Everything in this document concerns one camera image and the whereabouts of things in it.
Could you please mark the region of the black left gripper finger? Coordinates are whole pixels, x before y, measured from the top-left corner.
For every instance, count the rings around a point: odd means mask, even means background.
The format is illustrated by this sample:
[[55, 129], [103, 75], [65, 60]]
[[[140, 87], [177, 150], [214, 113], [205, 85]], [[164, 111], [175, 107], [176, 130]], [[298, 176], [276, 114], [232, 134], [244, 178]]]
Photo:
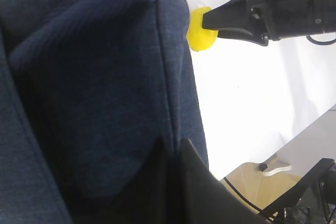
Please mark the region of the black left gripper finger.
[[148, 223], [266, 223], [209, 172], [191, 141], [171, 154], [162, 139], [154, 150], [155, 196]]

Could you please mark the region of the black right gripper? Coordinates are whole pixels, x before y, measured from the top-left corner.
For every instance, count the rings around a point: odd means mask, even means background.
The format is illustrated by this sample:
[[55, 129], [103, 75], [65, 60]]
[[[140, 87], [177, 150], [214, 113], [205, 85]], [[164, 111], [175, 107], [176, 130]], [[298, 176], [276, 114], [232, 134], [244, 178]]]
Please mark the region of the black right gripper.
[[202, 27], [219, 30], [218, 38], [266, 47], [269, 40], [335, 32], [335, 0], [230, 0], [206, 12]]

